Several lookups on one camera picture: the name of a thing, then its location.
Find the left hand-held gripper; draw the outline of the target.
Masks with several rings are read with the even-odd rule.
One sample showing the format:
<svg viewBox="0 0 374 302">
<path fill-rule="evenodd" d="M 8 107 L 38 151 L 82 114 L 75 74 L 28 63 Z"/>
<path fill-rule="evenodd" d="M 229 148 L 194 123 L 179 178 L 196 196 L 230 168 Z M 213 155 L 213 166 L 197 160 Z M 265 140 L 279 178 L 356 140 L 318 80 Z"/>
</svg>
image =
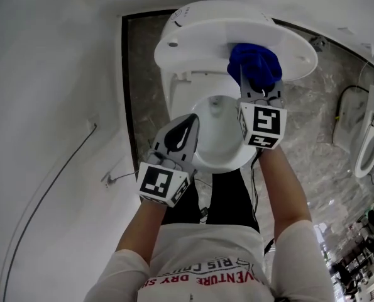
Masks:
<svg viewBox="0 0 374 302">
<path fill-rule="evenodd" d="M 199 130 L 196 114 L 179 116 L 159 130 L 153 150 L 138 171 L 137 193 L 141 198 L 171 208 L 179 202 L 196 174 L 191 162 Z"/>
</svg>

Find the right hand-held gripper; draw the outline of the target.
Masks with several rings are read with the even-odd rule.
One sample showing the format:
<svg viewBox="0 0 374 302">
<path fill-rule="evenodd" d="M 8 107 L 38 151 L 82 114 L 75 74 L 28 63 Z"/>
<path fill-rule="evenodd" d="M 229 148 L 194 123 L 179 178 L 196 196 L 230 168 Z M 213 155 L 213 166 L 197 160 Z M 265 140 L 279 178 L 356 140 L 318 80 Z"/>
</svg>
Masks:
<svg viewBox="0 0 374 302">
<path fill-rule="evenodd" d="M 241 98 L 237 120 L 241 129 L 240 150 L 275 149 L 285 135 L 287 110 L 283 108 L 284 84 L 279 80 L 263 89 L 247 78 L 240 67 Z"/>
</svg>

